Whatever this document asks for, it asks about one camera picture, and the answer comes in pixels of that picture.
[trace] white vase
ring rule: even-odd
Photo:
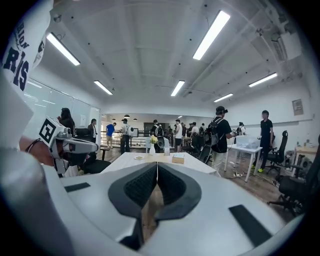
[[[153,155],[156,154],[155,144],[151,144],[149,154],[150,154],[151,156],[153,156]]]

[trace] person in blue shirt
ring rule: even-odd
[[[116,126],[117,124],[114,122],[113,124],[108,124],[107,126],[106,126],[106,146],[108,147],[108,148],[113,148],[113,146],[112,146],[112,134],[114,133],[114,131],[115,131],[115,126]]]

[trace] clear plastic container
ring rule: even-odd
[[[256,149],[260,146],[260,140],[249,135],[239,135],[236,137],[236,146],[245,149]]]

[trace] brown box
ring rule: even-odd
[[[185,163],[185,155],[181,154],[181,153],[175,153],[172,157],[172,163],[184,164]]]

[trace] black shorts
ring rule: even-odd
[[[180,138],[175,138],[175,145],[180,146],[181,145],[181,139]]]

